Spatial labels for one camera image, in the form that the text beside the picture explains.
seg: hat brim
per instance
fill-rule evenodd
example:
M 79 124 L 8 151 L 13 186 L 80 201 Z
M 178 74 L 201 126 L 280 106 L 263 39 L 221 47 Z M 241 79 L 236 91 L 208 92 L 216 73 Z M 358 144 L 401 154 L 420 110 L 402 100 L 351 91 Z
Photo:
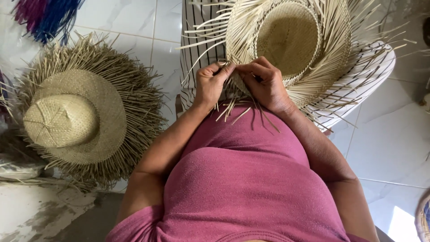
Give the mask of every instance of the hat brim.
M 60 94 L 74 94 L 88 99 L 97 110 L 99 130 L 94 139 L 87 143 L 46 150 L 74 164 L 93 164 L 111 157 L 122 145 L 127 131 L 126 111 L 115 87 L 90 71 L 67 70 L 44 80 L 32 103 Z

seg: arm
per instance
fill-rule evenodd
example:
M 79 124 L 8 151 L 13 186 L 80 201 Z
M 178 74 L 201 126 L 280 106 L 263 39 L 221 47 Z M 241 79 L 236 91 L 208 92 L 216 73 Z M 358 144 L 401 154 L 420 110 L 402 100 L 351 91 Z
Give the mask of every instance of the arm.
M 361 184 L 336 146 L 295 106 L 281 72 L 264 57 L 236 70 L 252 95 L 280 117 L 303 145 L 310 168 L 326 183 L 347 233 L 379 242 Z M 259 76 L 263 81 L 256 81 Z
M 163 203 L 164 177 L 168 176 L 197 127 L 217 103 L 224 81 L 235 65 L 209 65 L 197 71 L 197 94 L 193 105 L 172 126 L 158 136 L 129 178 L 117 223 L 133 213 Z

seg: hat crown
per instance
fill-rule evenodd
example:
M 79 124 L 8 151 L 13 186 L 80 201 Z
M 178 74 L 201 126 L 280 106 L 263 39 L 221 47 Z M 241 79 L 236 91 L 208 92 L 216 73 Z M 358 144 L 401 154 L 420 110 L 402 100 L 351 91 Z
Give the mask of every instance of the hat crown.
M 25 113 L 24 127 L 35 144 L 61 148 L 93 139 L 98 132 L 99 120 L 88 99 L 61 94 L 33 103 Z

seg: woman's left hand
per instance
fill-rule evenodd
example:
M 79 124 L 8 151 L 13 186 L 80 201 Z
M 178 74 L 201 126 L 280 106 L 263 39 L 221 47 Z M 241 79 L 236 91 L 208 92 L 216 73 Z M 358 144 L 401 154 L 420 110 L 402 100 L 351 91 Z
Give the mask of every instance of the woman's left hand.
M 235 67 L 234 63 L 224 67 L 214 63 L 199 69 L 196 77 L 197 93 L 193 106 L 208 113 L 218 102 L 224 81 L 231 75 Z

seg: hand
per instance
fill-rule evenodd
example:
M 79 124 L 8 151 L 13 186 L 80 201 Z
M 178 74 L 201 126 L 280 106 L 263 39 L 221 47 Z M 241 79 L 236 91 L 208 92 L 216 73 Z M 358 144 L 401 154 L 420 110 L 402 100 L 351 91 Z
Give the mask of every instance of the hand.
M 218 102 L 221 96 L 224 81 L 231 75 L 235 68 L 234 63 L 221 67 L 214 63 L 197 71 L 197 93 L 193 106 L 209 112 Z
M 237 65 L 236 70 L 250 93 L 264 107 L 276 115 L 289 111 L 295 107 L 285 90 L 282 74 L 263 56 L 250 64 Z

